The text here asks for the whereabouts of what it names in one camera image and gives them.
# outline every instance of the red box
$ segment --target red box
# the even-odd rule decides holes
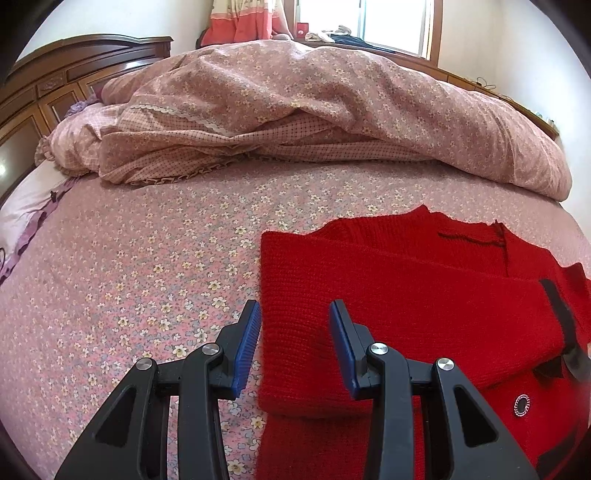
[[[295,37],[304,38],[310,29],[310,24],[307,23],[296,23],[295,24]]]

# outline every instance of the red sweater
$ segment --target red sweater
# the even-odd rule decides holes
[[[334,299],[407,358],[453,358],[534,466],[569,436],[577,443],[587,428],[587,386],[533,373],[565,341],[542,278],[569,305],[586,351],[591,309],[582,266],[560,267],[500,223],[461,223],[420,207],[336,220],[305,236],[265,233],[259,402],[269,415],[258,480],[363,477],[371,402],[353,402],[344,388],[328,330]],[[517,417],[521,394],[531,408]],[[415,443],[422,478],[419,411]]]

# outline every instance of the wooden headboard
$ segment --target wooden headboard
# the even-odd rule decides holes
[[[170,56],[170,37],[83,35],[38,48],[0,89],[0,206],[34,168],[42,135],[108,80]]]

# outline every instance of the white wall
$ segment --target white wall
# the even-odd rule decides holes
[[[207,27],[212,0],[64,0],[43,22],[21,57],[75,35],[113,33],[174,39],[171,54],[193,50]]]
[[[502,0],[443,0],[439,68],[470,80],[495,81]]]
[[[563,206],[591,239],[591,79],[560,31],[529,0],[502,3],[497,90],[556,123],[573,174]]]

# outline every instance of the pink curtain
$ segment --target pink curtain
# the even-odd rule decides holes
[[[214,0],[202,46],[269,40],[291,33],[282,0]]]

